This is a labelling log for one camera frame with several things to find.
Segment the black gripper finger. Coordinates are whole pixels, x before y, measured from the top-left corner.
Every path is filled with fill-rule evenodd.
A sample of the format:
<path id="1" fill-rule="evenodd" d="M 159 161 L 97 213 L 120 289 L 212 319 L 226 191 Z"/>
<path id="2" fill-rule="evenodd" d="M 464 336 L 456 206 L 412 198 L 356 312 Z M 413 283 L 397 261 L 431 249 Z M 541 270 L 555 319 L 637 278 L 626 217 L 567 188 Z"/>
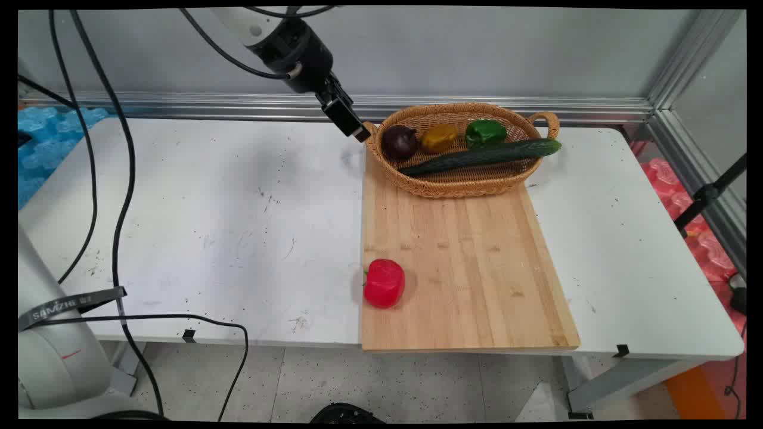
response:
<path id="1" fill-rule="evenodd" d="M 317 90 L 314 94 L 322 107 L 328 106 L 333 101 L 338 100 L 343 101 L 348 107 L 353 105 L 352 98 L 347 95 L 341 86 L 340 81 L 332 71 L 330 71 L 322 82 L 317 85 Z"/>
<path id="2" fill-rule="evenodd" d="M 330 95 L 321 99 L 322 112 L 344 136 L 352 136 L 364 143 L 371 135 L 352 109 L 352 100 L 346 96 Z"/>

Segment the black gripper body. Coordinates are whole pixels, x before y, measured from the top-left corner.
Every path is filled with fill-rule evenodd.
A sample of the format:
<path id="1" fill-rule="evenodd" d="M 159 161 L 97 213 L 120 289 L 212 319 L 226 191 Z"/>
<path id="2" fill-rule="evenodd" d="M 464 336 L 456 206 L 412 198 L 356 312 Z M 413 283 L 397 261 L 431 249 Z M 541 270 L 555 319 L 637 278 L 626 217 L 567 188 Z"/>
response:
<path id="1" fill-rule="evenodd" d="M 285 81 L 297 94 L 326 92 L 333 55 L 305 21 L 282 21 L 250 50 L 275 74 L 291 73 L 301 65 L 300 72 Z"/>

